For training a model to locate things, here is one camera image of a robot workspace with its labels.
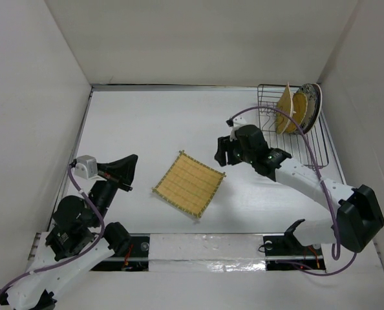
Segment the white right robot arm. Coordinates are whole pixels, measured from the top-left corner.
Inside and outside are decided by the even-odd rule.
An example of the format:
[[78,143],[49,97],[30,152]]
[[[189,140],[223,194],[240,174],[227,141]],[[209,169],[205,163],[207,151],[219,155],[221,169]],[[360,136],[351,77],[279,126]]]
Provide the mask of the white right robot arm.
[[269,147],[255,125],[234,127],[229,136],[219,137],[214,159],[222,167],[247,163],[256,173],[304,194],[330,213],[329,220],[293,223],[284,233],[289,253],[331,243],[360,253],[384,227],[384,216],[370,187],[354,188],[318,176],[286,151]]

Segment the square bamboo mat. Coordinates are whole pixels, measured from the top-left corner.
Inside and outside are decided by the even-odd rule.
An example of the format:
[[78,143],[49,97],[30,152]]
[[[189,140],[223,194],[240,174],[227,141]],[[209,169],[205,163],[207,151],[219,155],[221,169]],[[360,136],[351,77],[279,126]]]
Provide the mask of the square bamboo mat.
[[226,174],[179,152],[152,192],[178,210],[200,219]]

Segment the round bamboo tray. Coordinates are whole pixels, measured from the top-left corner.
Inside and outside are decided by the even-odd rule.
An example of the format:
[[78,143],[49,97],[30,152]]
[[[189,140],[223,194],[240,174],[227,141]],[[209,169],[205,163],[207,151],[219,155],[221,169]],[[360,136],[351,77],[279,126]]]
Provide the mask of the round bamboo tray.
[[308,99],[306,97],[306,94],[303,92],[296,92],[292,97],[292,103],[292,119],[302,129],[308,108]]

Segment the rounded bamboo tray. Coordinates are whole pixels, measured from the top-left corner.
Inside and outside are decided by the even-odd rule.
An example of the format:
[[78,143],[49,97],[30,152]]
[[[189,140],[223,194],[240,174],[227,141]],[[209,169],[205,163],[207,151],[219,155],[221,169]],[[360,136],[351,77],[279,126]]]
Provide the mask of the rounded bamboo tray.
[[290,125],[291,121],[288,116],[293,116],[293,93],[290,90],[289,84],[285,86],[283,94],[277,102],[275,108],[280,110],[276,113],[275,129],[276,133],[282,134]]

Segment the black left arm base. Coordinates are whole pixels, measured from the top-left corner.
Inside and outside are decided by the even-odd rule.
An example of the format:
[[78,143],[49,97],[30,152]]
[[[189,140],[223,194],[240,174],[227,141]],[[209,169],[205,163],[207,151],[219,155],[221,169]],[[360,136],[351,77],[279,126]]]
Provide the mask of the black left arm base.
[[150,235],[135,234],[132,235],[132,244],[130,250],[118,256],[114,255],[105,259],[91,271],[98,272],[142,272],[149,270],[149,249]]

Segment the red and teal floral plate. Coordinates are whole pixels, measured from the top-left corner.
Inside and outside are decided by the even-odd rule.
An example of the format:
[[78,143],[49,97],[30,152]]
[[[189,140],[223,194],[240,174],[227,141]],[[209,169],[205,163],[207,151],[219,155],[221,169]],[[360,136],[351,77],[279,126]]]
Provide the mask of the red and teal floral plate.
[[308,98],[308,110],[306,113],[306,127],[304,128],[305,134],[310,132],[317,123],[323,106],[321,87],[316,83],[312,83],[308,85],[308,90],[309,93],[306,94]]

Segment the blue and white floral plate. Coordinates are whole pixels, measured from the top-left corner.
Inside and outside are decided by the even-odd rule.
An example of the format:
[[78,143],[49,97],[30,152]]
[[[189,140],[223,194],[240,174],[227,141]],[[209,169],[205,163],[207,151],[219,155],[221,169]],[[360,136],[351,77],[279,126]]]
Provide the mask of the blue and white floral plate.
[[319,93],[316,91],[314,84],[302,85],[297,93],[303,93],[307,98],[307,110],[303,122],[300,127],[304,134],[307,134],[314,126],[319,111]]

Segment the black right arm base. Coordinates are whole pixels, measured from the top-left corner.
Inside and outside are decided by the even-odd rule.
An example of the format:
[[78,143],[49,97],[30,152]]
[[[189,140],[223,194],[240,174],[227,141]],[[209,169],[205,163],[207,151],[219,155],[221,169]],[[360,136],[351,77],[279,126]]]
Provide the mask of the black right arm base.
[[326,271],[320,245],[290,243],[284,234],[264,234],[258,251],[264,254],[267,271]]

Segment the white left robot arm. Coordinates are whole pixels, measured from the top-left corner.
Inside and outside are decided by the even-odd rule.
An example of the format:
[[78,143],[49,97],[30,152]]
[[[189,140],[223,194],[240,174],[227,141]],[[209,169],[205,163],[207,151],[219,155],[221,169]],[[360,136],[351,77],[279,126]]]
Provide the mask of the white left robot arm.
[[54,226],[28,270],[0,289],[0,307],[54,309],[70,284],[113,255],[129,255],[132,237],[120,222],[104,217],[118,190],[131,191],[138,156],[110,163],[80,156],[67,167],[78,192],[60,200]]

